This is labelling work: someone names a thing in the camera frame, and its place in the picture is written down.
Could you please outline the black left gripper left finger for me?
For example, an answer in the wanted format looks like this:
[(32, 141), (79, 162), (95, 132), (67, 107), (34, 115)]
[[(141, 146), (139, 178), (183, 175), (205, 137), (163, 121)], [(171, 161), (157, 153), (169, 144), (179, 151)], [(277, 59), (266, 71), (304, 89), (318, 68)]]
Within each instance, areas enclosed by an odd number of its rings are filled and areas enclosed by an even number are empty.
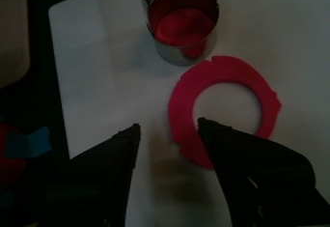
[(38, 227), (126, 227), (139, 142), (134, 124), (54, 171)]

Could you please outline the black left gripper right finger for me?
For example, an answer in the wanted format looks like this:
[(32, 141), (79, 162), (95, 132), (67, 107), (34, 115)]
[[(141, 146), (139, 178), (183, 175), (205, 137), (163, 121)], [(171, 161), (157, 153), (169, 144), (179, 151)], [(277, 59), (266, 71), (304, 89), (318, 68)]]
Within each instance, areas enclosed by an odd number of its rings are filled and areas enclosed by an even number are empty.
[(199, 119), (199, 136), (225, 193), (234, 227), (330, 225), (308, 158), (284, 145)]

